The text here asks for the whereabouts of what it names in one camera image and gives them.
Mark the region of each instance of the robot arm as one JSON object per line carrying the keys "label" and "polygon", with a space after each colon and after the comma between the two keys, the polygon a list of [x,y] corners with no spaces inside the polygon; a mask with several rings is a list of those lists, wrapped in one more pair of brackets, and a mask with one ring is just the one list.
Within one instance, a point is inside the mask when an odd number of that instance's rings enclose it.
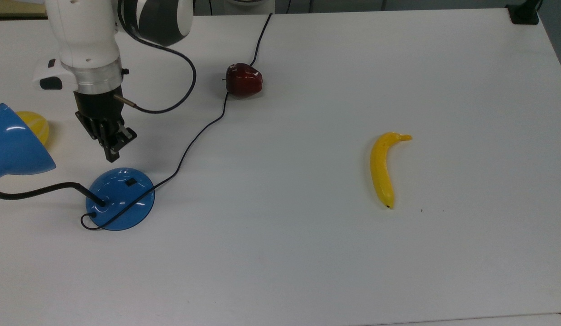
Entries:
{"label": "robot arm", "polygon": [[[77,118],[104,147],[108,161],[137,137],[124,126],[117,0],[46,0],[48,18],[59,43],[58,58],[40,62],[34,83],[41,89],[71,90]],[[123,0],[125,25],[135,35],[163,46],[185,37],[192,24],[192,0]]]}

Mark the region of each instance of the yellow fruit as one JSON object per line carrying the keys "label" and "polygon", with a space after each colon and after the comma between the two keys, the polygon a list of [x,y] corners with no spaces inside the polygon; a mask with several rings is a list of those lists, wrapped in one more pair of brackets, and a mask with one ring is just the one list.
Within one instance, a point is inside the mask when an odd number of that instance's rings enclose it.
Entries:
{"label": "yellow fruit", "polygon": [[29,126],[30,130],[44,146],[49,138],[49,123],[47,119],[43,118],[40,114],[28,111],[19,111],[17,115]]}
{"label": "yellow fruit", "polygon": [[373,145],[373,150],[371,150],[371,162],[369,164],[371,166],[373,186],[381,202],[390,209],[393,208],[395,194],[387,171],[387,152],[389,147],[396,143],[411,139],[413,139],[413,137],[409,134],[388,132],[377,139]]}

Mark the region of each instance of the black cable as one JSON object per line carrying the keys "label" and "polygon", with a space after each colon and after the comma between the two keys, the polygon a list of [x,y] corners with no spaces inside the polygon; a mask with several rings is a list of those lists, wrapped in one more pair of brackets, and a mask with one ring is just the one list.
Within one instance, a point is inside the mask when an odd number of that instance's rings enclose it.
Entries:
{"label": "black cable", "polygon": [[229,94],[230,93],[227,92],[226,97],[224,97],[224,106],[222,107],[222,114],[218,118],[216,118],[215,120],[213,120],[212,122],[207,124],[204,128],[202,128],[202,130],[200,130],[200,132],[194,137],[194,139],[187,145],[187,148],[183,152],[182,158],[180,159],[179,164],[177,165],[177,168],[175,169],[175,172],[171,176],[167,177],[162,182],[156,184],[154,187],[148,189],[141,196],[139,196],[136,200],[129,203],[129,205],[127,205],[124,209],[121,209],[121,211],[119,211],[119,213],[115,214],[114,217],[110,218],[109,221],[105,222],[100,227],[88,227],[83,223],[83,218],[85,216],[92,216],[92,215],[89,215],[89,214],[85,214],[81,217],[81,225],[83,225],[83,227],[88,229],[88,230],[104,229],[107,225],[110,225],[111,223],[113,223],[113,221],[115,221],[119,216],[123,215],[123,213],[127,212],[127,210],[130,209],[133,205],[137,204],[137,202],[142,200],[142,198],[144,198],[145,196],[150,194],[150,192],[156,190],[157,188],[161,187],[166,182],[170,181],[179,172],[180,168],[182,167],[183,159],[186,157],[186,155],[187,155],[188,151],[190,150],[190,148],[192,147],[192,145],[196,142],[196,139],[198,139],[198,137],[200,137],[202,132],[204,132],[204,130],[206,130],[209,126],[212,126],[213,124],[215,124],[216,122],[218,122],[220,119],[222,119],[224,117],[224,114],[226,113],[226,102],[228,102],[228,95]]}
{"label": "black cable", "polygon": [[165,47],[165,46],[161,46],[161,45],[157,45],[157,44],[154,44],[154,43],[150,43],[150,42],[148,42],[148,41],[144,41],[143,39],[140,39],[140,38],[137,37],[135,34],[133,34],[133,33],[127,28],[127,26],[125,25],[125,21],[123,20],[123,15],[121,14],[121,7],[122,7],[122,5],[123,5],[123,0],[118,0],[118,2],[117,2],[117,16],[119,17],[119,23],[121,24],[121,26],[123,27],[123,29],[125,30],[125,32],[126,32],[131,38],[135,39],[135,40],[138,41],[139,43],[142,43],[142,44],[151,46],[152,48],[156,48],[156,49],[164,50],[164,51],[166,51],[166,52],[173,53],[173,54],[175,54],[175,55],[177,55],[177,56],[183,58],[184,60],[186,60],[187,63],[190,64],[190,68],[192,68],[192,84],[190,85],[190,88],[187,90],[186,94],[185,94],[185,95],[181,98],[181,100],[178,101],[176,104],[172,105],[171,107],[169,107],[169,108],[167,108],[167,109],[158,110],[158,111],[144,109],[144,108],[142,108],[142,107],[136,105],[135,103],[134,103],[134,105],[133,105],[134,109],[138,109],[138,110],[141,111],[141,112],[150,113],[150,114],[160,114],[160,113],[169,112],[169,111],[171,111],[171,110],[177,108],[179,105],[181,105],[181,104],[187,99],[187,97],[190,96],[190,93],[192,92],[192,90],[194,89],[194,86],[196,85],[196,76],[197,76],[196,67],[194,66],[194,64],[192,63],[192,61],[191,61],[188,57],[186,57],[184,54],[181,54],[181,53],[179,53],[178,51],[172,50],[172,49],[167,48],[167,47]]}
{"label": "black cable", "polygon": [[101,200],[93,192],[90,192],[87,188],[83,187],[81,184],[76,183],[76,182],[57,183],[57,184],[53,184],[51,186],[47,186],[47,187],[44,187],[44,188],[31,190],[30,192],[20,192],[18,194],[7,194],[5,192],[0,192],[0,199],[3,199],[3,200],[19,200],[19,199],[32,198],[32,197],[35,197],[35,196],[46,194],[47,192],[54,192],[55,190],[61,190],[61,189],[65,189],[65,188],[73,188],[75,190],[78,190],[78,192],[81,192],[81,194],[83,194],[84,196],[86,196],[90,200],[93,200],[99,206],[101,206],[101,207],[105,206],[105,202],[103,200]]}
{"label": "black cable", "polygon": [[250,62],[250,66],[256,62],[256,57],[258,56],[258,48],[260,47],[260,41],[262,41],[262,36],[264,35],[264,31],[266,30],[266,26],[268,26],[268,22],[270,21],[270,17],[272,17],[272,13],[268,14],[268,18],[266,19],[266,23],[264,23],[264,27],[262,27],[262,32],[260,32],[260,37],[258,38],[258,43],[256,43],[256,50],[254,51],[254,59]]}
{"label": "black cable", "polygon": [[[258,49],[260,48],[260,41],[262,41],[262,35],[264,35],[264,31],[266,30],[266,26],[268,25],[268,22],[270,21],[270,17],[272,17],[272,13],[270,13],[268,15],[268,18],[266,19],[266,23],[264,23],[264,27],[262,27],[262,32],[260,33],[260,37],[258,38],[258,43],[256,46],[256,50],[254,51],[254,60],[252,61],[252,63],[250,64],[253,65],[254,62],[256,61],[256,58],[258,56]],[[202,128],[202,130],[200,130],[200,132],[194,137],[194,139],[192,139],[192,141],[187,145],[186,150],[183,152],[183,155],[179,161],[179,164],[177,165],[177,168],[175,169],[175,172],[167,177],[166,179],[164,179],[163,181],[161,181],[160,183],[156,184],[154,187],[150,188],[149,190],[147,190],[146,192],[144,192],[141,196],[139,196],[136,200],[132,201],[129,203],[129,205],[127,205],[125,208],[121,209],[121,211],[119,211],[119,213],[115,214],[114,217],[110,218],[109,221],[105,222],[103,225],[99,226],[99,227],[88,227],[87,225],[85,225],[85,223],[83,222],[83,218],[85,216],[94,216],[94,213],[87,213],[84,214],[83,216],[81,216],[81,225],[83,225],[84,228],[88,229],[88,230],[99,230],[99,229],[104,229],[107,225],[110,225],[111,223],[113,223],[113,221],[115,221],[117,218],[119,218],[119,216],[123,215],[123,213],[127,212],[128,209],[130,209],[132,206],[134,206],[135,204],[137,204],[137,202],[139,202],[140,200],[142,200],[145,196],[147,196],[148,194],[150,194],[152,191],[156,190],[157,188],[159,188],[160,186],[162,186],[163,184],[165,184],[166,182],[170,181],[173,177],[175,177],[177,175],[177,173],[179,172],[180,168],[182,167],[182,163],[183,163],[183,159],[186,157],[188,151],[190,150],[190,148],[192,147],[192,145],[194,144],[194,142],[196,142],[196,140],[198,139],[198,137],[200,137],[200,135],[202,134],[202,132],[204,132],[204,130],[206,130],[209,126],[215,124],[216,122],[218,122],[220,119],[224,118],[224,114],[226,114],[226,103],[228,103],[228,95],[230,95],[230,93],[226,92],[226,96],[224,97],[224,105],[222,106],[222,114],[220,114],[220,116],[216,119],[214,119],[212,122],[210,122],[209,124],[207,124],[204,128]]]}

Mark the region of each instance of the blue lamp base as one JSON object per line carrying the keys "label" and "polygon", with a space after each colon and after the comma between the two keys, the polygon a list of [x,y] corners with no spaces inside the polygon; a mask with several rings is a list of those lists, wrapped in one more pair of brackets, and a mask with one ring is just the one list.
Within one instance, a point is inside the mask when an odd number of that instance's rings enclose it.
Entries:
{"label": "blue lamp base", "polygon": [[102,229],[110,231],[129,229],[148,216],[155,200],[155,190],[152,190],[117,219],[109,224],[107,223],[152,187],[153,184],[148,176],[136,169],[118,168],[107,171],[100,175],[89,188],[91,192],[104,200],[105,207],[98,206],[87,198],[85,201],[86,211],[95,213],[95,216],[90,217],[91,221]]}

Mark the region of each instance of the toy apple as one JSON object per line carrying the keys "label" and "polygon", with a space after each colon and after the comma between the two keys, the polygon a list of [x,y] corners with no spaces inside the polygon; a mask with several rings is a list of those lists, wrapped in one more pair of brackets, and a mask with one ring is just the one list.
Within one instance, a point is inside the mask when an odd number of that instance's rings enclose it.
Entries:
{"label": "toy apple", "polygon": [[226,70],[226,90],[243,98],[262,90],[262,74],[249,64],[235,63]]}

